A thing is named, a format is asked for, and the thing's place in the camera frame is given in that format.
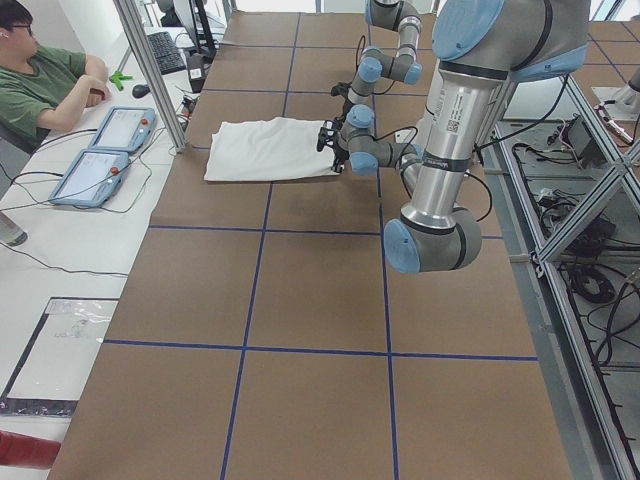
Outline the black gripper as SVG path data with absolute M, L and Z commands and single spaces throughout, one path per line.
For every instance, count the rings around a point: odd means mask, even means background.
M 343 92 L 341 93 L 341 96 L 343 97 L 344 102 L 340 118 L 345 120 L 351 109 L 358 104 L 358 96 L 354 92 Z
M 341 146 L 340 134 L 338 131 L 333 132 L 330 146 L 334 153 L 332 170 L 336 173 L 342 173 L 344 171 L 345 163 L 349 159 L 349 151 Z

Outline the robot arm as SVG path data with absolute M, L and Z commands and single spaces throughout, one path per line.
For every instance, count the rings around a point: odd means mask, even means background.
M 350 110 L 365 104 L 374 94 L 380 78 L 392 82 L 415 85 L 423 67 L 417 61 L 417 47 L 422 31 L 422 21 L 416 8 L 408 1 L 367 1 L 365 20 L 372 27 L 398 34 L 398 46 L 394 55 L 384 53 L 375 45 L 366 47 L 356 66 L 353 79 L 339 83 L 331 90 L 332 96 L 344 100 L 339 120 L 345 121 Z
M 579 69 L 587 53 L 586 1 L 449 1 L 437 16 L 432 50 L 438 65 L 416 138 L 387 142 L 373 133 L 368 99 L 382 78 L 414 84 L 422 68 L 417 46 L 422 22 L 405 1 L 370 1 L 368 24 L 399 36 L 395 55 L 370 46 L 352 81 L 334 86 L 342 114 L 326 122 L 319 148 L 334 153 L 333 168 L 359 175 L 398 172 L 410 199 L 383 232 L 387 260 L 403 273 L 446 271 L 473 262 L 481 230 L 457 204 L 476 138 L 488 120 L 493 91 L 555 78 Z

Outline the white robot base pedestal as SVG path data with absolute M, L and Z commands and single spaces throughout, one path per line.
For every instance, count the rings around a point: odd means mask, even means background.
M 418 129 L 416 143 L 423 149 L 427 147 L 429 135 L 434 122 L 434 114 L 436 113 L 436 107 L 440 98 L 442 84 L 442 77 L 438 69 L 435 69 L 425 102 L 424 114 L 422 118 L 416 123 L 416 128 Z

